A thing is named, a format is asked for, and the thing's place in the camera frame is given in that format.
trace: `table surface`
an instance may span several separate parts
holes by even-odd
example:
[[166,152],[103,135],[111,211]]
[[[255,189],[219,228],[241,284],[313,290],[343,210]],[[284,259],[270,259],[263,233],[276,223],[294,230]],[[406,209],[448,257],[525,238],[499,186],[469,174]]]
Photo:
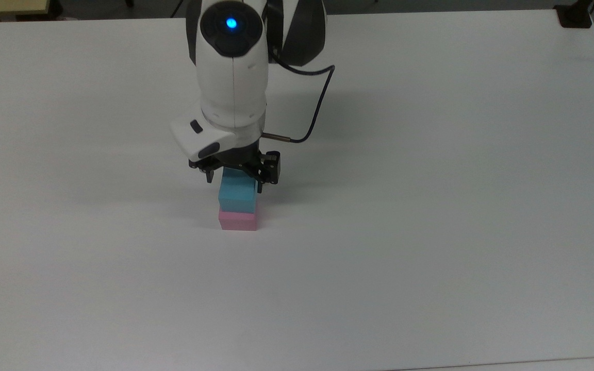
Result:
[[0,15],[45,14],[50,0],[0,0]]
[[[331,16],[257,232],[169,122],[182,20],[0,24],[0,369],[363,371],[594,357],[594,28]],[[266,130],[323,77],[272,66]]]

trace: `floor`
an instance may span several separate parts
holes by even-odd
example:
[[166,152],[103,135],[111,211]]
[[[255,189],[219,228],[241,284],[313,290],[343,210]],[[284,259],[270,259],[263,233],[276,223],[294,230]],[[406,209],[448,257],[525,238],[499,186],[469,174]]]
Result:
[[[61,0],[63,16],[78,19],[168,18],[179,0],[135,0],[128,8],[125,0]],[[469,10],[552,9],[572,0],[324,0],[329,14],[383,12],[439,12]],[[183,3],[176,17],[185,16]]]

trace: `stacked blocks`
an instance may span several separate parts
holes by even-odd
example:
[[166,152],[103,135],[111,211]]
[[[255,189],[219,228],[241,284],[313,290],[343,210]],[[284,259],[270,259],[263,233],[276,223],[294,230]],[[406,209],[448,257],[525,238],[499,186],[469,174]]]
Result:
[[256,181],[224,167],[219,187],[219,223],[224,230],[256,230]]

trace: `blue block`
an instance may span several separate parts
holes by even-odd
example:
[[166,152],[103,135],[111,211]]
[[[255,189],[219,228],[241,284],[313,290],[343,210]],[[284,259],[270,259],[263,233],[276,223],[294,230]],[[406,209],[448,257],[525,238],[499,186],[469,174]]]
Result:
[[224,167],[219,206],[231,213],[255,213],[256,181],[243,171]]

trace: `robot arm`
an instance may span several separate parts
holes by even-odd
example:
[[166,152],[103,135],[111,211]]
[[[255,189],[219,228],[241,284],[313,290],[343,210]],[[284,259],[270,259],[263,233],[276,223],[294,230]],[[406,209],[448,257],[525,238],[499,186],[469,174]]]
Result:
[[280,154],[259,151],[269,55],[292,65],[312,60],[324,45],[325,19],[321,0],[188,3],[189,56],[201,99],[171,127],[189,165],[205,172],[208,183],[222,166],[257,179],[259,192],[263,183],[278,183]]

